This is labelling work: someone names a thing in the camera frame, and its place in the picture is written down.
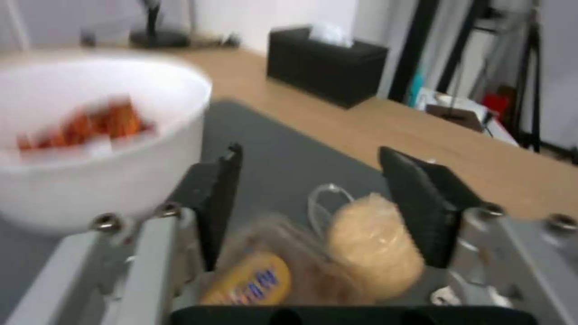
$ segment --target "candy wrapper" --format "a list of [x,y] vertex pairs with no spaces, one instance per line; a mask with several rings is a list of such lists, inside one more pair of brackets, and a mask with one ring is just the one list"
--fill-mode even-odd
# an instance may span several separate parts
[[288,220],[261,218],[225,242],[201,305],[367,305],[364,283]]

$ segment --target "white wall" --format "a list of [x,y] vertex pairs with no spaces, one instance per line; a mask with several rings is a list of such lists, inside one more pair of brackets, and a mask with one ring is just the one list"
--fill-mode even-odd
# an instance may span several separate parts
[[[576,0],[543,1],[542,140],[568,149],[578,145],[576,12]],[[523,129],[530,130],[531,91],[527,94]]]
[[265,53],[273,27],[325,22],[353,29],[358,0],[194,0],[198,32],[235,32],[243,46]]
[[[188,6],[186,1],[162,0],[164,22],[188,28],[188,10],[184,10]],[[4,19],[13,13],[9,12],[7,3],[12,3],[19,11],[25,37],[33,46],[78,44],[80,30],[96,24],[105,24],[97,28],[97,33],[122,35],[119,40],[126,41],[130,28],[144,25],[146,21],[140,0],[0,0],[0,50],[4,34],[7,34],[4,25],[14,28],[11,21]],[[106,25],[116,20],[123,21],[116,26]]]
[[353,35],[369,43],[385,45],[391,0],[358,0]]

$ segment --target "gray mat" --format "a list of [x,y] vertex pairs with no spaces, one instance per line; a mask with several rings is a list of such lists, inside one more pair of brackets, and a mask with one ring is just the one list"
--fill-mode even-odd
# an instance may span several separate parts
[[[371,192],[390,198],[379,171],[235,102],[214,103],[205,126],[203,159],[216,159],[231,142],[244,148],[230,228],[267,212],[308,226],[307,197],[326,183],[343,187],[354,198]],[[327,196],[323,204],[328,209],[347,202],[338,195]]]

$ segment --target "screw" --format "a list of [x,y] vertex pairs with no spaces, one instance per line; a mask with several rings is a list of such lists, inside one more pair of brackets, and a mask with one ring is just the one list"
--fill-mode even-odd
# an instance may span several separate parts
[[104,232],[105,234],[115,234],[123,227],[120,218],[114,213],[104,213],[96,217],[90,229]]
[[568,215],[563,215],[562,213],[550,215],[546,222],[548,226],[556,232],[568,234],[578,230],[578,221]]
[[176,202],[166,202],[161,204],[157,209],[157,217],[177,217],[180,218],[181,206]]
[[506,212],[500,205],[492,202],[484,202],[481,205],[480,210],[481,214],[484,217],[488,218],[501,217],[506,214]]

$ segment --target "black tripod stand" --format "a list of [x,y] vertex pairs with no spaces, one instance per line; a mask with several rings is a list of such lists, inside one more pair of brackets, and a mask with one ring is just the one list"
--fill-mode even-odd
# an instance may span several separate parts
[[[524,52],[522,61],[520,63],[520,71],[518,72],[518,81],[516,87],[518,95],[516,96],[516,108],[510,112],[510,132],[514,135],[516,141],[520,142],[523,147],[533,147],[534,152],[540,152],[540,89],[541,89],[541,40],[540,40],[540,24],[539,24],[539,0],[534,0],[532,14],[528,27],[528,36],[524,45]],[[524,95],[526,85],[528,82],[528,71],[530,69],[530,56],[534,53],[535,57],[535,77],[533,85],[533,100],[532,100],[532,130],[529,135],[524,135],[520,131],[520,120],[522,116],[522,109],[524,105]]]

